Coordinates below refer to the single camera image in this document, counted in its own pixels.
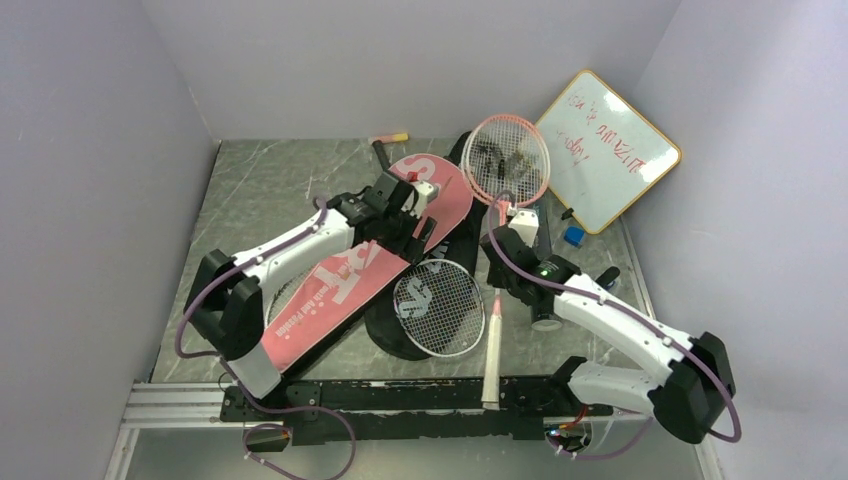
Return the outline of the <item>black shuttlecock tube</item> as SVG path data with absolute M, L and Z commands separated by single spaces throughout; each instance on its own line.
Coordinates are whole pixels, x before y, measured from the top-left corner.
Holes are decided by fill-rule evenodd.
M 543 199 L 536 201 L 532 207 L 539 220 L 534 251 L 540 259 L 545 259 L 552 254 L 547 207 Z M 531 328 L 533 330 L 550 332 L 561 328 L 562 325 L 562 320 L 553 313 L 551 303 L 540 303 L 531 307 Z

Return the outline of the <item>pink racket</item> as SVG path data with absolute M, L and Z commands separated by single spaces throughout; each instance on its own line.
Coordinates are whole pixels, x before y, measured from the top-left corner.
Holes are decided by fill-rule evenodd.
M 489 208 L 486 225 L 495 227 L 509 209 L 542 197 L 550 181 L 550 154 L 535 124 L 518 115 L 495 114 L 469 134 L 460 171 L 471 194 Z
M 486 410 L 500 408 L 500 360 L 502 337 L 501 290 L 494 290 L 492 312 L 489 318 L 486 364 L 481 395 L 482 407 Z

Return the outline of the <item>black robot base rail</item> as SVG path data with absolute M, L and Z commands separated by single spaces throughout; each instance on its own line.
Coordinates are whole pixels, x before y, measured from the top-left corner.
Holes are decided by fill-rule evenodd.
M 548 428 L 609 417 L 609 406 L 583 408 L 544 375 L 502 378 L 496 410 L 480 401 L 479 377 L 406 380 L 304 380 L 289 382 L 249 404 L 235 386 L 226 389 L 225 423 L 280 421 L 296 446 L 364 440 L 507 436 L 540 440 Z

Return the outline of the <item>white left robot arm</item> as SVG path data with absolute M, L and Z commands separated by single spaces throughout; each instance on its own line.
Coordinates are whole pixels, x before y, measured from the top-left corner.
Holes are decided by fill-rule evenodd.
M 375 242 L 414 263 L 437 224 L 424 215 L 439 186 L 414 175 L 382 173 L 358 193 L 324 200 L 316 197 L 315 215 L 263 245 L 227 256 L 211 251 L 199 268 L 175 337 L 179 357 L 186 326 L 211 344 L 230 375 L 248 391 L 246 406 L 258 418 L 278 417 L 286 405 L 282 380 L 262 345 L 270 296 L 308 266 L 362 243 Z

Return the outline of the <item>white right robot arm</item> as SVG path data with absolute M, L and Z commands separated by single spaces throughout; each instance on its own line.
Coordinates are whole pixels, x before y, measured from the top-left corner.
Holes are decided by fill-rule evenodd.
M 599 336 L 637 364 L 607 367 L 571 357 L 553 375 L 549 399 L 561 414 L 585 404 L 604 404 L 650 415 L 675 438 L 690 444 L 713 436 L 742 438 L 737 392 L 725 343 L 663 324 L 626 304 L 576 265 L 558 255 L 539 258 L 532 249 L 538 222 L 531 210 L 496 195 L 486 212 L 481 240 L 490 261 L 488 282 L 523 304 L 547 304 L 553 313 Z

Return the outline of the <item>pink racket bag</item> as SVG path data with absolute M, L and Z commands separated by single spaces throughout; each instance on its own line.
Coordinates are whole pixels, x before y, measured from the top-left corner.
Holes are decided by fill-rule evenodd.
M 435 203 L 425 211 L 437 225 L 428 240 L 425 256 L 442 243 L 467 216 L 472 196 L 465 188 L 460 169 L 432 154 L 409 155 L 390 171 L 400 176 L 417 172 L 420 180 L 439 187 L 447 184 Z M 298 360 L 316 353 L 321 340 L 341 333 L 345 323 L 368 310 L 377 297 L 392 294 L 395 282 L 408 264 L 377 243 L 370 242 L 330 256 L 315 266 L 277 316 L 266 328 L 262 344 L 272 364 L 282 373 L 293 371 Z

